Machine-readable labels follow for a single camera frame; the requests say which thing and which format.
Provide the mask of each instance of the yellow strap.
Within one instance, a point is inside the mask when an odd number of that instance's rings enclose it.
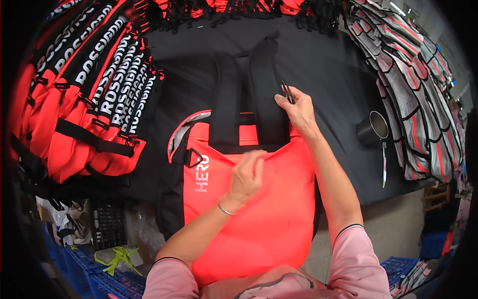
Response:
[[[103,269],[103,272],[107,272],[108,274],[110,274],[111,276],[113,276],[115,274],[115,268],[116,266],[118,265],[118,263],[122,260],[122,261],[125,261],[125,263],[130,267],[130,269],[134,270],[136,273],[138,273],[139,275],[141,275],[140,272],[138,272],[138,270],[136,270],[136,268],[134,267],[132,261],[130,260],[130,258],[128,256],[130,256],[131,254],[135,253],[136,251],[138,251],[138,248],[136,248],[135,250],[129,252],[126,248],[124,247],[121,247],[121,246],[117,246],[117,247],[113,247],[112,250],[116,253],[116,256],[115,258],[113,258],[111,260],[111,262],[109,262],[108,264],[106,264],[105,262],[101,261],[100,259],[97,258],[96,256],[96,252],[95,252],[95,261],[97,261],[98,263],[100,264],[103,264],[105,266],[109,266],[105,269]]]

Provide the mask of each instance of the thread snips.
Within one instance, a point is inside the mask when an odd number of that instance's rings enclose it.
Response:
[[[291,89],[289,88],[287,84],[285,84],[284,80],[282,80],[282,90],[284,91],[285,97],[287,98],[289,103],[295,104],[295,100],[294,100],[294,97],[292,96]]]

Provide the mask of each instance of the bangle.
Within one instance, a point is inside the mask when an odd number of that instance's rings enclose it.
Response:
[[[224,214],[227,214],[229,216],[234,216],[235,214],[232,214],[232,213],[229,213],[228,211],[226,211],[225,209],[223,209],[221,207],[221,205],[219,204],[219,202],[217,203],[217,206],[221,209],[221,211],[223,211]]]

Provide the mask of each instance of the woman's right hand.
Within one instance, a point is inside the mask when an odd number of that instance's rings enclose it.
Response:
[[[290,86],[289,88],[291,89],[295,104],[289,103],[287,98],[279,94],[275,95],[275,102],[287,112],[292,126],[303,139],[316,137],[319,133],[319,127],[315,122],[311,97],[295,87]]]
[[[219,204],[226,211],[235,214],[251,200],[262,185],[261,158],[266,151],[255,150],[244,154],[242,160],[232,168],[229,190],[219,199]]]

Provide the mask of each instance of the black plastic crate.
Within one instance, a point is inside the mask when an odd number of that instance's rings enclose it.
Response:
[[[127,244],[122,202],[92,202],[91,233],[95,251]]]

